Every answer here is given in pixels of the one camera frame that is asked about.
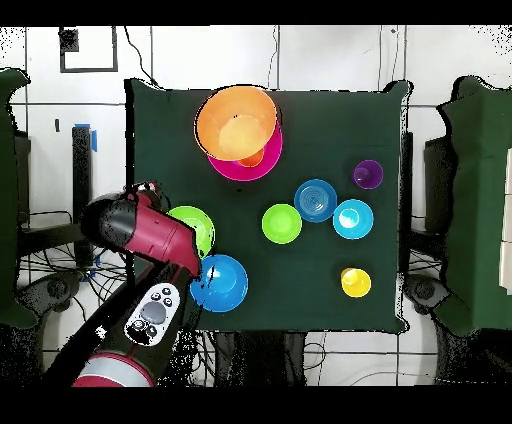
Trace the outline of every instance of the plastic cup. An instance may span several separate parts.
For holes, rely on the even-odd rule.
[[[341,287],[350,297],[363,297],[368,294],[372,280],[362,269],[346,268],[341,272]]]
[[[352,171],[354,183],[365,190],[377,188],[383,178],[382,166],[375,160],[364,160]]]
[[[255,166],[258,166],[261,163],[261,161],[263,160],[264,150],[265,149],[261,149],[260,151],[256,152],[254,155],[249,156],[248,158],[239,160],[238,163],[247,168],[254,168]]]

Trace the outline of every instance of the purple cup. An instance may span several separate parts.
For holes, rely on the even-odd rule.
[[[354,183],[365,190],[377,188],[383,178],[382,166],[374,160],[364,160],[352,171]]]

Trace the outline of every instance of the light blue bowl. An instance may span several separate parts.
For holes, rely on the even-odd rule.
[[[361,200],[345,200],[334,211],[332,223],[341,237],[357,240],[371,231],[373,212],[370,206]]]
[[[228,312],[245,299],[248,278],[244,267],[227,255],[207,256],[201,261],[201,278],[190,284],[194,301],[210,312]]]

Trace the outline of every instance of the pink bowl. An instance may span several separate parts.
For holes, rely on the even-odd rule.
[[[279,122],[272,137],[263,148],[263,159],[254,167],[240,165],[238,161],[223,161],[208,156],[213,168],[222,176],[234,181],[253,181],[267,175],[276,166],[283,149],[283,133]]]

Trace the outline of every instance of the robot control buttons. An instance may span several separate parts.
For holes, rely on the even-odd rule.
[[[124,334],[138,345],[158,345],[167,334],[180,300],[178,289],[171,283],[155,284],[126,320]]]
[[[151,324],[162,324],[166,317],[165,306],[158,302],[146,303],[142,307],[140,315]]]
[[[155,327],[153,327],[152,325],[150,325],[150,326],[148,327],[148,329],[146,330],[146,334],[147,334],[149,337],[155,337],[155,336],[156,336],[156,333],[157,333],[156,328],[155,328]]]
[[[141,330],[144,330],[144,328],[146,328],[146,325],[147,324],[144,321],[142,321],[141,319],[138,319],[133,322],[132,327],[134,330],[141,331]]]

